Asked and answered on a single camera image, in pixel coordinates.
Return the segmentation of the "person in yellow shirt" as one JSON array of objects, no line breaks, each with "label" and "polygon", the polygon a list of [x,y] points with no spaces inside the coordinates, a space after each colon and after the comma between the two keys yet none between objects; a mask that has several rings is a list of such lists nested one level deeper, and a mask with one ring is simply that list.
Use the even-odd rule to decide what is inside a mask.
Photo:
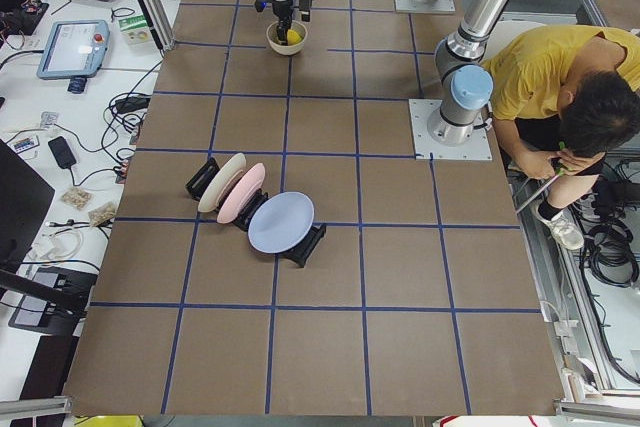
[{"label": "person in yellow shirt", "polygon": [[533,203],[567,250],[583,235],[564,213],[600,176],[608,152],[639,132],[639,39],[614,27],[546,25],[516,36],[483,68],[503,163],[551,180]]}]

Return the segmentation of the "white ceramic bowl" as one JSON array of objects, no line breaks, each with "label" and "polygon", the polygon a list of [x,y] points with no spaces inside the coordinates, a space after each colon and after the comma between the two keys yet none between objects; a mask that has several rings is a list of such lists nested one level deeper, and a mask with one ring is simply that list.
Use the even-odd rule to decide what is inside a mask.
[{"label": "white ceramic bowl", "polygon": [[306,37],[307,37],[306,26],[303,23],[298,21],[292,22],[291,29],[296,30],[304,38],[304,40],[301,43],[293,46],[288,46],[286,40],[284,45],[278,44],[276,39],[276,26],[277,26],[277,21],[274,21],[267,28],[266,35],[267,35],[269,46],[276,53],[284,56],[292,56],[300,52],[302,48],[305,46],[305,42],[306,42]]}]

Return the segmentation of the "green white carton box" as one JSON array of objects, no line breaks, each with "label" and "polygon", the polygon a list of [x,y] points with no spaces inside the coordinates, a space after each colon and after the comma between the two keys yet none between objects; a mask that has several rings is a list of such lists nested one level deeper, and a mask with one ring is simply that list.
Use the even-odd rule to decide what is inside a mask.
[{"label": "green white carton box", "polygon": [[150,28],[143,15],[121,18],[118,21],[120,32],[129,45],[136,45],[152,40]]}]

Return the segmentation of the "yellow lemon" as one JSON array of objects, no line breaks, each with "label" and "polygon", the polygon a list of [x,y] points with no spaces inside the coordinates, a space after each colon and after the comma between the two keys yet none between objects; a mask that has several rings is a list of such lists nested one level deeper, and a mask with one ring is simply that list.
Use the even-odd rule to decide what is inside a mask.
[{"label": "yellow lemon", "polygon": [[293,46],[301,43],[304,38],[294,29],[292,29],[292,42],[287,42],[288,46]]}]

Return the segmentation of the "cream plate in rack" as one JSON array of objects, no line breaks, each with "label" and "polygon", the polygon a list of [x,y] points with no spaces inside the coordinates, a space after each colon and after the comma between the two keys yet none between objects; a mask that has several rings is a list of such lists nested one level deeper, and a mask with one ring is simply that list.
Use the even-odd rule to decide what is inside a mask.
[{"label": "cream plate in rack", "polygon": [[246,169],[246,157],[239,152],[232,156],[215,174],[198,203],[197,210],[209,213],[218,209]]}]

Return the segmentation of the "black dish rack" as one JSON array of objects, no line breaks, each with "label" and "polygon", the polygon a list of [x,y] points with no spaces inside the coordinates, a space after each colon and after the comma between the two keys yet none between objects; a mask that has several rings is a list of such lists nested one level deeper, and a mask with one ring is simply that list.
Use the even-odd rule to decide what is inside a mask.
[{"label": "black dish rack", "polygon": [[[224,164],[220,165],[217,163],[215,159],[210,158],[199,168],[199,170],[192,176],[192,178],[185,185],[186,191],[188,192],[188,194],[192,199],[194,199],[199,203],[199,200],[201,199],[201,196],[204,193],[205,189],[207,188],[207,186],[209,185],[209,183],[211,182],[215,174],[220,170],[220,168]],[[250,168],[251,167],[247,166],[247,161],[246,161],[246,169],[244,174]],[[255,212],[259,209],[259,207],[262,204],[264,204],[267,200],[273,197],[271,197],[267,192],[263,190],[263,184],[262,184],[262,187],[251,197],[250,201],[241,210],[238,217],[234,221],[228,224],[233,224],[248,234],[249,224]],[[217,219],[217,215],[220,207],[212,211],[216,214],[216,219]],[[295,264],[297,264],[299,267],[303,268],[306,265],[309,256],[315,250],[317,244],[324,237],[325,233],[326,233],[326,226],[324,224],[320,224],[316,226],[313,220],[310,231],[295,247],[290,248],[289,250],[286,250],[281,253],[276,253],[275,255],[286,258],[294,262]]]}]

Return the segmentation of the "lavender plate in rack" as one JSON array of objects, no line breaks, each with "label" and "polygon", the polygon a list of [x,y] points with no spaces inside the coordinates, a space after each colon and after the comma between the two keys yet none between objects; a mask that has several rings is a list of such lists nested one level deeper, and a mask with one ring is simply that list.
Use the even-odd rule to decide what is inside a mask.
[{"label": "lavender plate in rack", "polygon": [[301,192],[283,192],[262,204],[248,229],[251,246],[262,253],[276,254],[295,247],[310,231],[315,208]]}]

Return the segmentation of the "near blue teach pendant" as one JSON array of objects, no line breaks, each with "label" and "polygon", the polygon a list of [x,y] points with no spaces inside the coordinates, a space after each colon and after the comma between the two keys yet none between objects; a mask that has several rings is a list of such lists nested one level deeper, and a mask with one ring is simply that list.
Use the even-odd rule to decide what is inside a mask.
[{"label": "near blue teach pendant", "polygon": [[102,66],[109,38],[104,20],[55,22],[37,76],[44,80],[93,77]]}]

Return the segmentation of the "black monitor stand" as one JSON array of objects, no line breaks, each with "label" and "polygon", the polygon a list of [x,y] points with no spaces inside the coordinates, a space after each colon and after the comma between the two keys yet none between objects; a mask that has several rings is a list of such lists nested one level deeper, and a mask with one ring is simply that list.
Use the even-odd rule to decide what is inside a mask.
[{"label": "black monitor stand", "polygon": [[45,220],[55,190],[11,147],[1,145],[1,292],[21,295],[9,325],[47,335],[71,335],[97,276],[41,265],[29,279],[18,274]]}]

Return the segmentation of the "black phone on table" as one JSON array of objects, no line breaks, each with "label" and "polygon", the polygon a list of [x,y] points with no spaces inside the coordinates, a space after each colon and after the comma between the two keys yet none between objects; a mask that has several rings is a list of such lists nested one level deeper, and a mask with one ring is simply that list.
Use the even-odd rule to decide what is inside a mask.
[{"label": "black phone on table", "polygon": [[61,169],[70,169],[77,163],[69,143],[63,136],[55,137],[48,141],[49,149]]}]

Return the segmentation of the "pink plate in rack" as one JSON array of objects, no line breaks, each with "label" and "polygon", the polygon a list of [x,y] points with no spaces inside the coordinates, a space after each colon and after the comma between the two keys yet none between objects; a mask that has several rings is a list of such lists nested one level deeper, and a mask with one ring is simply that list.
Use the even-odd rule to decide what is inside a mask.
[{"label": "pink plate in rack", "polygon": [[251,197],[262,187],[266,175],[263,163],[251,167],[230,191],[219,209],[216,221],[228,224],[234,221]]}]

